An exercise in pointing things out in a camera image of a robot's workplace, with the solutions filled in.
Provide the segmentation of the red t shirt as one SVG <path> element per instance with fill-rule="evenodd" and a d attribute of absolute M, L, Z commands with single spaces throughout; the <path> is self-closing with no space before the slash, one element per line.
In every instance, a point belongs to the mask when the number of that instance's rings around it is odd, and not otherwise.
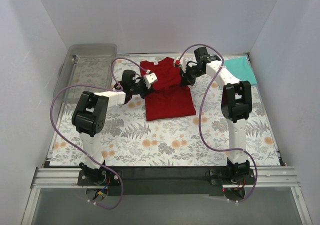
<path fill-rule="evenodd" d="M 143 69 L 155 73 L 157 82 L 152 85 L 153 91 L 146 95 L 145 110 L 148 122 L 194 116 L 194 107 L 191 90 L 188 86 L 181 86 L 180 69 L 174 66 L 174 59 L 166 57 L 160 61 L 140 62 L 141 75 Z"/>

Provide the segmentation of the clear plastic bin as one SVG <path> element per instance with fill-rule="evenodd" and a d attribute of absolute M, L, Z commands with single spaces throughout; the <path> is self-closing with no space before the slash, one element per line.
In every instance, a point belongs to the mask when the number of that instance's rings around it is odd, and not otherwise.
<path fill-rule="evenodd" d="M 57 101 L 74 104 L 83 91 L 109 89 L 113 82 L 111 63 L 116 54 L 117 46 L 113 43 L 72 45 L 59 69 L 53 96 Z"/>

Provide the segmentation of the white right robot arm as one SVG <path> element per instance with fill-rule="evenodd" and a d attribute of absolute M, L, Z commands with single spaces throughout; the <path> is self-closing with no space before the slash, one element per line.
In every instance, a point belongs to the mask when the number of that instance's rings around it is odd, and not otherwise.
<path fill-rule="evenodd" d="M 252 112 L 252 89 L 249 81 L 239 80 L 225 67 L 223 56 L 208 53 L 209 46 L 195 44 L 195 61 L 184 61 L 183 56 L 174 59 L 180 69 L 181 83 L 193 85 L 197 78 L 208 75 L 222 89 L 221 113 L 228 127 L 229 148 L 225 150 L 227 164 L 222 179 L 237 184 L 250 174 L 247 152 L 246 126 Z"/>

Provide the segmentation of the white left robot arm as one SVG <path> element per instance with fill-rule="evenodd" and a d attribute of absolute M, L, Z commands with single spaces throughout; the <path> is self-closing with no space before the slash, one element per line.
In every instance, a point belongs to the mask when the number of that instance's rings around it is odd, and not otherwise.
<path fill-rule="evenodd" d="M 100 142 L 107 110 L 128 103 L 133 95 L 144 98 L 153 91 L 153 84 L 157 81 L 156 74 L 150 70 L 147 70 L 144 75 L 137 76 L 135 71 L 126 69 L 121 80 L 111 90 L 82 92 L 71 123 L 79 133 L 82 149 L 86 154 L 85 162 L 81 162 L 79 167 L 91 183 L 101 185 L 107 178 L 107 172 L 101 166 L 104 163 L 104 157 Z"/>

